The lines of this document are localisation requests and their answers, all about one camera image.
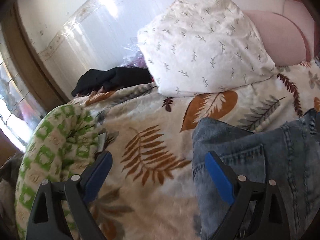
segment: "metal bolt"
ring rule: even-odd
[[[49,183],[49,180],[48,179],[44,179],[43,181],[41,181],[41,184],[42,185],[46,185],[46,184],[48,184]]]
[[[72,177],[71,177],[71,180],[72,181],[77,181],[77,180],[79,180],[80,179],[80,176],[79,175],[73,175]]]
[[[244,175],[239,175],[239,176],[238,176],[238,180],[239,180],[239,181],[242,181],[242,182],[245,182],[245,181],[247,180],[247,177],[244,176]]]
[[[269,180],[269,184],[270,184],[271,186],[275,186],[275,185],[276,185],[276,182],[275,182],[273,179],[271,179],[271,180]]]

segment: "wooden frame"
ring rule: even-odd
[[[5,14],[1,24],[10,57],[38,103],[47,112],[66,104],[69,101],[68,97],[49,74],[28,40],[17,4]]]

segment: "jeans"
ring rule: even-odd
[[[303,235],[320,208],[320,125],[316,125],[316,115],[311,109],[300,119],[261,133],[211,118],[200,120],[192,138],[192,168],[201,239],[212,238],[229,209],[205,168],[204,158],[209,151],[215,151],[237,175],[262,183],[274,179],[285,203],[291,239]],[[250,205],[243,228],[249,225],[253,209]]]

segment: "leaf pattern blanket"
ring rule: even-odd
[[[155,83],[69,104],[89,110],[113,167],[90,210],[108,240],[198,239],[192,132],[202,117],[259,132],[320,110],[319,61],[217,94],[166,98]]]

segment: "fabric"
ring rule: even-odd
[[[101,87],[105,91],[111,91],[150,82],[152,78],[147,69],[136,67],[116,67],[107,71],[90,69],[80,77],[71,94],[75,97],[77,94],[86,95],[94,90],[98,91]]]
[[[244,11],[259,30],[266,52],[276,66],[292,66],[307,58],[304,35],[282,15],[263,11]]]
[[[26,236],[33,200],[43,179],[65,181],[94,162],[98,133],[89,111],[75,105],[52,110],[30,139],[19,170],[15,192],[16,222],[20,239]],[[77,235],[68,205],[63,203],[67,223]]]
[[[14,193],[23,154],[16,153],[0,168],[0,238],[19,239],[15,210]]]
[[[167,98],[155,83],[76,98],[107,133],[113,167],[90,209],[107,239],[196,240],[200,211],[193,183],[192,133],[203,117],[261,132],[320,110],[320,69],[277,68],[235,90]]]
[[[310,48],[310,57],[315,56],[315,21],[307,8],[300,2],[286,0],[283,15],[292,20],[305,35]]]
[[[255,134],[211,118],[201,119],[192,138],[201,239],[212,238],[229,209],[205,168],[209,151],[250,181],[265,183],[274,179],[284,200],[291,239],[300,239],[320,208],[318,129],[315,110],[278,129]],[[240,231],[249,225],[253,209],[250,206]]]
[[[275,63],[231,0],[178,0],[138,32],[159,93],[218,93],[268,79]]]

